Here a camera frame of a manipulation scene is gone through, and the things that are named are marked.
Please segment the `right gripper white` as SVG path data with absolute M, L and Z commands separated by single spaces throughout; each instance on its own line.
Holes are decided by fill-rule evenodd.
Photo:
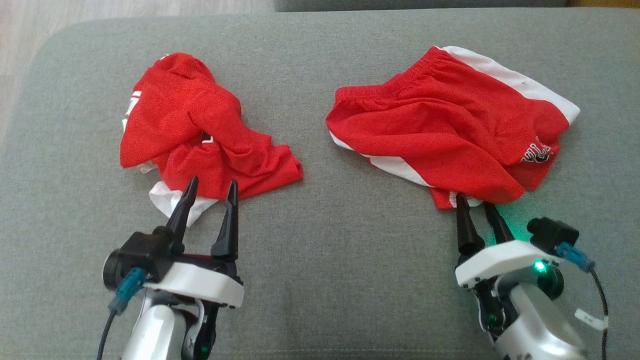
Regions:
M 460 287 L 473 290 L 487 281 L 490 292 L 512 302 L 522 302 L 526 297 L 534 301 L 560 297 L 565 290 L 565 276 L 559 268 L 563 259 L 534 244 L 515 240 L 496 205 L 489 202 L 483 202 L 483 208 L 496 245 L 485 248 L 471 218 L 466 195 L 458 193 L 455 203 L 459 258 L 467 259 L 454 271 Z

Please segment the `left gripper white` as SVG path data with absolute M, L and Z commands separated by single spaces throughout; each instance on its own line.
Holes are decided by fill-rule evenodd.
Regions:
M 169 250 L 151 254 L 117 249 L 105 260 L 103 283 L 114 291 L 112 308 L 126 308 L 142 290 L 173 296 L 180 301 L 200 300 L 217 306 L 239 308 L 245 289 L 235 273 L 239 246 L 239 185 L 230 182 L 225 214 L 210 255 L 183 255 L 183 239 L 189 212 L 195 203 L 199 178 L 192 177 L 174 208 L 164 233 Z

